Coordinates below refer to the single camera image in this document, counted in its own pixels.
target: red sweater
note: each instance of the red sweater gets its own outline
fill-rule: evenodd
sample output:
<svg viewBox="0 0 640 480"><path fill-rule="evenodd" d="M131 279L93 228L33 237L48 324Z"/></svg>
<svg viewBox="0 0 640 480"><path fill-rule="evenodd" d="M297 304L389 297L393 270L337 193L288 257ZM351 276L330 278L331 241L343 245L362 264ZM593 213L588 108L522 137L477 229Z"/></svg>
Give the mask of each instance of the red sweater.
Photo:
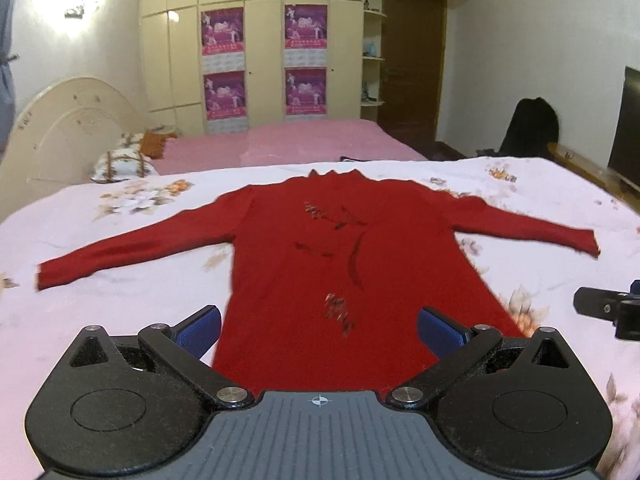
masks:
<svg viewBox="0 0 640 480"><path fill-rule="evenodd" d="M424 306L466 326L487 323L520 335L460 251L455 231L598 254L591 230L411 181L312 171L281 184L244 187L48 261L38 286L231 242L233 295L215 370L254 394L367 389L385 395L436 361L417 335ZM345 317L338 321L340 313Z"/></svg>

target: sweater collar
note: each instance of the sweater collar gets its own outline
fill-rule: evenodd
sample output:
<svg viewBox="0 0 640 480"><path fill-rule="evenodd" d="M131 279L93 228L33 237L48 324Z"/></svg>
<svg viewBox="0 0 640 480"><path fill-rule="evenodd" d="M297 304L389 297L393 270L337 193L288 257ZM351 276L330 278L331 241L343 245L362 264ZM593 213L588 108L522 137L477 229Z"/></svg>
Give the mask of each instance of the sweater collar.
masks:
<svg viewBox="0 0 640 480"><path fill-rule="evenodd" d="M351 170L346 173L338 173L335 170L330 170L325 174L319 174L316 170L311 170L311 172L308 175L308 178L313 180L322 179L324 181L327 181L330 184L338 184L338 183L342 184L342 183L359 182L361 180L366 180L367 177L365 177L358 170Z"/></svg>

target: sweater sleeve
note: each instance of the sweater sleeve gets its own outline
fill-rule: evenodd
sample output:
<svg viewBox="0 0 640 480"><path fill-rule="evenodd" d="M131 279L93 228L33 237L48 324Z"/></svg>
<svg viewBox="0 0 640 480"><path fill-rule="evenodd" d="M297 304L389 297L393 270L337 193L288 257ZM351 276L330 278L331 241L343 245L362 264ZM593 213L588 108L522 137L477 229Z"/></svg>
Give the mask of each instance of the sweater sleeve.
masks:
<svg viewBox="0 0 640 480"><path fill-rule="evenodd" d="M600 249L591 229L575 229L546 220L511 213L488 205L477 196L455 198L416 183L422 195L434 203L454 231L513 240L536 240L571 247L598 256Z"/></svg>
<svg viewBox="0 0 640 480"><path fill-rule="evenodd" d="M94 272L123 267L211 244L232 242L254 198L243 187L198 209L101 240L40 265L38 290L66 285Z"/></svg>

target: blue gripper pad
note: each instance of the blue gripper pad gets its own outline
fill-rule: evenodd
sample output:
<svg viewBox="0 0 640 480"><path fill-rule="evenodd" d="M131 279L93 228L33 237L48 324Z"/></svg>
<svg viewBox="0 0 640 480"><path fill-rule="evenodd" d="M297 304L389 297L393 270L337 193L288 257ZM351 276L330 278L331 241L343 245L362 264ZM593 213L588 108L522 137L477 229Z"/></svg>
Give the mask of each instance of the blue gripper pad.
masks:
<svg viewBox="0 0 640 480"><path fill-rule="evenodd" d="M214 305L207 305L193 316L173 327L175 343L196 359L200 359L220 337L222 316Z"/></svg>
<svg viewBox="0 0 640 480"><path fill-rule="evenodd" d="M418 314L418 336L438 359L445 358L471 340L472 332L434 308Z"/></svg>

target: purple poster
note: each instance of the purple poster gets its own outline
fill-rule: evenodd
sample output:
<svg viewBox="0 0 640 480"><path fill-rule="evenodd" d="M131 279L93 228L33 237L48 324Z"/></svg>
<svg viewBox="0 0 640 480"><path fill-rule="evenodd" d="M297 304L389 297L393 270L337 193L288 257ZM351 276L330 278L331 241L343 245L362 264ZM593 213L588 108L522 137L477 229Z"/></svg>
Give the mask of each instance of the purple poster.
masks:
<svg viewBox="0 0 640 480"><path fill-rule="evenodd" d="M326 5L286 5L284 66L326 66Z"/></svg>
<svg viewBox="0 0 640 480"><path fill-rule="evenodd" d="M287 121L326 117L326 69L287 68L285 80Z"/></svg>
<svg viewBox="0 0 640 480"><path fill-rule="evenodd" d="M201 20L202 72L244 70L244 9L208 10Z"/></svg>
<svg viewBox="0 0 640 480"><path fill-rule="evenodd" d="M244 71L207 74L204 95L210 132L243 132L248 128Z"/></svg>

